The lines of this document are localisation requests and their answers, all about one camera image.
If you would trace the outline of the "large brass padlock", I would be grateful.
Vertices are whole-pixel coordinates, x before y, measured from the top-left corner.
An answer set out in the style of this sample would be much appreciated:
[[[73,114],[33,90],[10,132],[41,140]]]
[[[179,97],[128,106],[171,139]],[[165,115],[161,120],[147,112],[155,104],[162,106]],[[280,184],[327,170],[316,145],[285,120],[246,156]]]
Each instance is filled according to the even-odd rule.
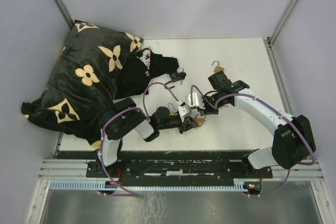
[[[206,121],[206,116],[200,116],[197,115],[194,119],[194,122],[197,124],[196,127],[202,127],[202,125],[205,123]]]

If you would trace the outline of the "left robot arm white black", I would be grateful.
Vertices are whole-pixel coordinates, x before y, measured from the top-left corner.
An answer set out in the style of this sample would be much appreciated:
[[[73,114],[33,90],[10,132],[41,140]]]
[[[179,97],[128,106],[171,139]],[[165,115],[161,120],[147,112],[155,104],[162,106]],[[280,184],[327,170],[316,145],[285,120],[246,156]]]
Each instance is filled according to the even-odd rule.
[[[135,130],[146,142],[151,142],[160,135],[160,130],[178,129],[179,133],[198,127],[191,117],[186,103],[181,103],[176,112],[161,106],[150,116],[137,107],[132,98],[126,98],[105,109],[99,117],[101,126],[101,145],[98,151],[98,171],[105,177],[116,171],[115,162],[121,148],[121,140]]]

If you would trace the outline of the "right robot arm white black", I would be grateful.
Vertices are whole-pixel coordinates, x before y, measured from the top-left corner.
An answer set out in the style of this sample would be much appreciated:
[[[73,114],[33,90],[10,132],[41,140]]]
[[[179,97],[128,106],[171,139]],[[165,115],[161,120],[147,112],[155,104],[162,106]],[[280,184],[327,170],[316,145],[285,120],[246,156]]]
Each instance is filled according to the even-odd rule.
[[[252,151],[241,164],[241,172],[246,177],[254,177],[260,169],[268,166],[281,166],[291,169],[304,159],[311,157],[309,165],[316,162],[316,145],[310,121],[304,115],[292,114],[275,109],[261,99],[245,82],[232,82],[223,71],[208,78],[214,94],[203,94],[198,107],[201,115],[218,114],[219,108],[232,105],[246,112],[262,124],[273,136],[270,147]]]

